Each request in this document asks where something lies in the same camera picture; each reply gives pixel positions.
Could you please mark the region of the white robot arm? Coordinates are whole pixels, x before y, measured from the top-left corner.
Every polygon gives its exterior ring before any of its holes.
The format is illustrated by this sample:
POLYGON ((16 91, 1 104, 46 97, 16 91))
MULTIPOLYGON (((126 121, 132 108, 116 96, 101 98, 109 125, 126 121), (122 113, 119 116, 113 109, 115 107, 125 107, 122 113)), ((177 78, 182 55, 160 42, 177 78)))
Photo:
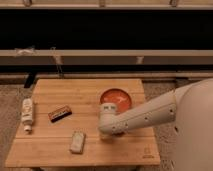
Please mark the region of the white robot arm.
POLYGON ((213 171, 213 78, 176 88, 119 115, 115 107, 110 102, 101 105, 101 133, 174 122, 172 171, 213 171))

